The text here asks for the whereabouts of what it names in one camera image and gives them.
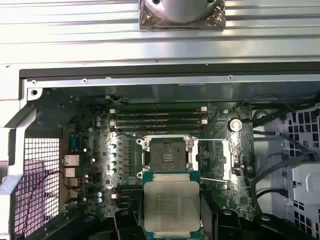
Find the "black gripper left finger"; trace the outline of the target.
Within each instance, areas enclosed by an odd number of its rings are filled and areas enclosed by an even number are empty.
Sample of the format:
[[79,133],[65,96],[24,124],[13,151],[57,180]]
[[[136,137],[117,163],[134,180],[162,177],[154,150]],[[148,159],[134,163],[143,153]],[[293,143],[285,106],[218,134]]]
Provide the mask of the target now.
[[143,192],[133,191],[128,208],[117,210],[113,217],[99,220],[83,214],[62,230],[63,240],[143,240],[141,226]]

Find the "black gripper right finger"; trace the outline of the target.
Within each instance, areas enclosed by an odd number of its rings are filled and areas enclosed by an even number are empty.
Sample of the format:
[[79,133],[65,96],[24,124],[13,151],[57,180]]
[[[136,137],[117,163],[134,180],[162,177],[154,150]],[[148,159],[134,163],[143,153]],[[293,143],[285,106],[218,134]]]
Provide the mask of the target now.
[[210,240],[309,240],[310,235],[272,214],[259,213],[252,221],[231,209],[220,208],[207,194],[200,195],[200,218]]

